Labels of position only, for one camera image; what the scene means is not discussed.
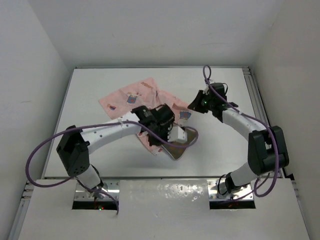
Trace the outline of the pink cartoon print pillowcase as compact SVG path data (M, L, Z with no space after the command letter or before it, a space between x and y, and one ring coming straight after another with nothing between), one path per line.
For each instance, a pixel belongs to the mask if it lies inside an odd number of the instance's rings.
M186 102L159 89L152 77L122 87L98 101L112 120L139 106L146 106L151 110L164 104L175 115L174 126L184 127L192 115Z

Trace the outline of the grey orange dotted pillow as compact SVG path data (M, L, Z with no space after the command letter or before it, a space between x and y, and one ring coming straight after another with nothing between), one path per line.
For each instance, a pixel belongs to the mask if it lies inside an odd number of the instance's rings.
M175 161L179 160L183 156L187 148L193 145L198 139L198 132L195 129L190 129L189 127L182 128L187 132L186 143L170 142L169 144L162 144L162 148Z

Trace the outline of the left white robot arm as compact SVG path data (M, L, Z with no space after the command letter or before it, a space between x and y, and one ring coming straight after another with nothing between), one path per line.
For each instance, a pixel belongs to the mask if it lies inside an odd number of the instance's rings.
M167 104L149 109L138 106L104 126L78 128L68 127L62 135L56 151L69 177L76 178L90 190L104 186L100 175L90 163L90 154L123 137L151 130L147 140L150 146L168 141L173 129L175 114Z

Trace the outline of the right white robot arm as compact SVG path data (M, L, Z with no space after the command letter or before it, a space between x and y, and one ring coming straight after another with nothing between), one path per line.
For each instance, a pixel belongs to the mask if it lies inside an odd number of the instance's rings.
M211 83L199 90L188 109L198 113L211 112L221 123L236 130L248 142L247 162L229 172L223 183L218 184L220 195L231 194L248 185L259 176L288 166L290 160L283 130L269 127L255 117L227 101L223 83Z

